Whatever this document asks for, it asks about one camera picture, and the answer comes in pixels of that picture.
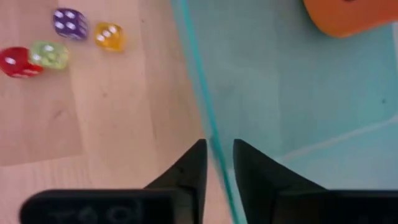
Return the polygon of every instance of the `die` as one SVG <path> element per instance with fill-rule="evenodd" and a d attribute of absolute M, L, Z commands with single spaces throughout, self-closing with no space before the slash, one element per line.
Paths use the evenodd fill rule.
<path fill-rule="evenodd" d="M 25 47 L 9 47 L 0 51 L 0 69 L 14 78 L 34 77 L 43 71 L 43 67 L 32 65 L 28 61 L 29 50 Z"/>
<path fill-rule="evenodd" d="M 124 48 L 123 29 L 113 23 L 99 22 L 95 27 L 95 43 L 110 51 L 122 51 Z"/>
<path fill-rule="evenodd" d="M 30 47 L 30 62 L 47 68 L 63 69 L 68 65 L 69 53 L 65 46 L 36 41 Z"/>
<path fill-rule="evenodd" d="M 85 40 L 88 35 L 86 18 L 82 13 L 68 8 L 56 8 L 53 25 L 58 35 L 72 40 Z"/>

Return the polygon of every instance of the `yellow die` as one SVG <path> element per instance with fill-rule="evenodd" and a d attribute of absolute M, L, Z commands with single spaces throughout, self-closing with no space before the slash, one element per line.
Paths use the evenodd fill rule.
<path fill-rule="evenodd" d="M 95 43 L 106 50 L 122 51 L 124 48 L 122 27 L 108 22 L 99 22 L 95 27 Z"/>

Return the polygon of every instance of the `wooden floor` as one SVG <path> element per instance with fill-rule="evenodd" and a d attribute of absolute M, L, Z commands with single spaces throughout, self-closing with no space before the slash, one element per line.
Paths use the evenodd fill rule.
<path fill-rule="evenodd" d="M 57 6 L 93 27 L 121 25 L 127 49 L 104 52 L 52 28 Z M 67 70 L 29 80 L 0 74 L 0 223 L 51 188 L 140 188 L 203 137 L 192 84 L 165 0 L 3 0 L 0 48 L 33 40 L 65 44 Z M 231 223 L 211 165 L 205 223 Z"/>

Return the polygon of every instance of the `green die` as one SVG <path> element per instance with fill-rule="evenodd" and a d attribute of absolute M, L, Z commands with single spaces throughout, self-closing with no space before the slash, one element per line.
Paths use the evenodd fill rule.
<path fill-rule="evenodd" d="M 47 68 L 63 69 L 68 65 L 69 53 L 65 46 L 36 41 L 29 49 L 30 63 Z"/>

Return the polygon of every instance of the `glass surface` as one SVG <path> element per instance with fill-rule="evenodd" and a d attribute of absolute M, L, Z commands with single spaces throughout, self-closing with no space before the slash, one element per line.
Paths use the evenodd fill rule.
<path fill-rule="evenodd" d="M 302 1 L 172 4 L 236 223 L 236 138 L 329 189 L 398 188 L 392 26 L 334 39 Z"/>

